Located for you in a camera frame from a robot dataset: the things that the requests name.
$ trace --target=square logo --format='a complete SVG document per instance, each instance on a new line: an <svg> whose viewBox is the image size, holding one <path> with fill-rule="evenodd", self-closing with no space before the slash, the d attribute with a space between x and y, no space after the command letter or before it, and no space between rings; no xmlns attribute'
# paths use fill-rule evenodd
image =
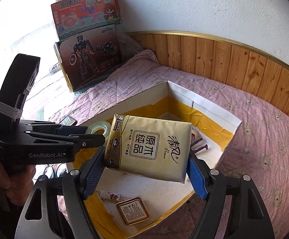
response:
<svg viewBox="0 0 289 239"><path fill-rule="evenodd" d="M132 135L130 156L155 160L159 145L158 133L135 130Z"/></svg>

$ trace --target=human hand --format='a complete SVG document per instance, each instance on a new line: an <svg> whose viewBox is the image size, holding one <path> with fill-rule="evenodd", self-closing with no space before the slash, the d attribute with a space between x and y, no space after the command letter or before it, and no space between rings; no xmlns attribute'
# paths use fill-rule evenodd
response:
<svg viewBox="0 0 289 239"><path fill-rule="evenodd" d="M0 187L6 189L6 196L11 203L23 206L33 188L32 178L36 172L35 165L27 165L25 171L8 177L0 162Z"/></svg>

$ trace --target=silver screw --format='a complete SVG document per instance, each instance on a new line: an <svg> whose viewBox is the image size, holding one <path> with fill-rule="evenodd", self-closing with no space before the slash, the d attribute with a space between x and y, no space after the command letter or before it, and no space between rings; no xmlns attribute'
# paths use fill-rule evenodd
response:
<svg viewBox="0 0 289 239"><path fill-rule="evenodd" d="M218 174L219 174L219 171L218 171L217 169L212 169L212 170L210 171L210 173L211 173L212 175L218 175Z"/></svg>
<svg viewBox="0 0 289 239"><path fill-rule="evenodd" d="M74 170L70 171L70 175L72 175L72 176L76 176L78 174L79 174L79 170L77 170L77 169L74 169Z"/></svg>
<svg viewBox="0 0 289 239"><path fill-rule="evenodd" d="M40 177L38 177L39 181L44 181L46 179L46 175L41 175Z"/></svg>
<svg viewBox="0 0 289 239"><path fill-rule="evenodd" d="M250 181L250 180L251 180L251 177L250 177L249 175L245 174L245 175L243 175L243 179L244 179L245 181Z"/></svg>

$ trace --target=gold tissue package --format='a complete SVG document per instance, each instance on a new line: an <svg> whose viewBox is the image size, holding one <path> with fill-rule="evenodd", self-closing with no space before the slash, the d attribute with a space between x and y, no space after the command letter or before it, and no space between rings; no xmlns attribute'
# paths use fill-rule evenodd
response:
<svg viewBox="0 0 289 239"><path fill-rule="evenodd" d="M115 114L105 165L145 177L184 182L191 123Z"/></svg>

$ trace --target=pink bed sheet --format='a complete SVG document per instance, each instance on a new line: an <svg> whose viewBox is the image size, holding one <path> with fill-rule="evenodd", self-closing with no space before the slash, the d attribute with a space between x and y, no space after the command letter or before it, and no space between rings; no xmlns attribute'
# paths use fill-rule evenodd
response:
<svg viewBox="0 0 289 239"><path fill-rule="evenodd" d="M89 89L55 113L59 122L70 115L78 124L161 82L172 81L240 118L243 123L228 146L218 169L225 175L254 180L270 215L276 239L289 231L289 117L247 92L207 78L162 66L145 50L116 70L106 81ZM137 239L189 238L204 201L197 195ZM227 198L216 238L222 238L230 209Z"/></svg>

